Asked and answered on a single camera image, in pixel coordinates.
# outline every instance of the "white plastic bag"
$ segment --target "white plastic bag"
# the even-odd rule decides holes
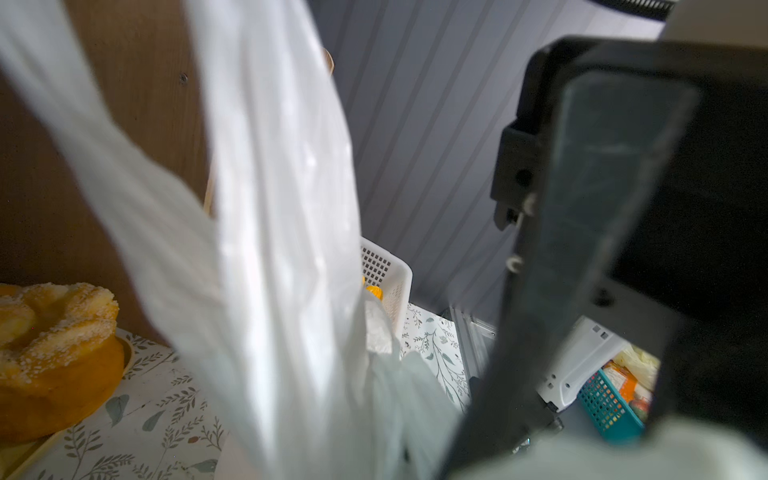
[[[458,413],[418,355],[366,352],[352,150],[306,5],[186,3],[218,242],[114,125],[59,2],[0,3],[0,62],[259,478],[432,476]]]
[[[651,392],[656,389],[656,378],[661,367],[658,358],[634,345],[627,345],[614,357],[614,361],[632,372],[643,387]]]
[[[363,290],[362,302],[366,314],[366,350],[392,353],[392,319],[386,314],[381,300]]]

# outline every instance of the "teal plastic basket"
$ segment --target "teal plastic basket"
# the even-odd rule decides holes
[[[606,442],[626,445],[640,438],[645,425],[621,398],[614,385],[598,370],[579,390],[578,398]]]

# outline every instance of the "corrugated wall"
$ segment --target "corrugated wall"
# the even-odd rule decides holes
[[[363,236],[413,268],[411,301],[497,316],[514,231],[492,224],[502,128],[531,54],[569,34],[655,38],[585,0],[315,0],[352,135]]]

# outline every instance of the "black device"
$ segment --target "black device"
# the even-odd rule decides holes
[[[592,0],[592,2],[621,13],[663,21],[672,12],[677,0]]]
[[[765,393],[767,114],[768,51],[564,38],[531,57],[492,186],[500,228],[532,214],[524,266],[443,477],[543,426],[535,387],[580,313],[663,356],[649,429],[676,413],[768,446],[738,378]]]

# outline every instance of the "screw hole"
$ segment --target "screw hole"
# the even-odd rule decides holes
[[[513,224],[517,223],[518,221],[518,213],[515,212],[513,209],[508,208],[507,209],[507,224]]]
[[[598,290],[597,296],[595,296],[593,303],[600,308],[605,308],[613,305],[615,302],[614,296],[611,295],[605,288]]]
[[[531,173],[531,171],[527,169],[519,170],[518,173],[515,175],[515,181],[521,187],[528,188],[531,186],[531,182],[533,181],[533,173]]]

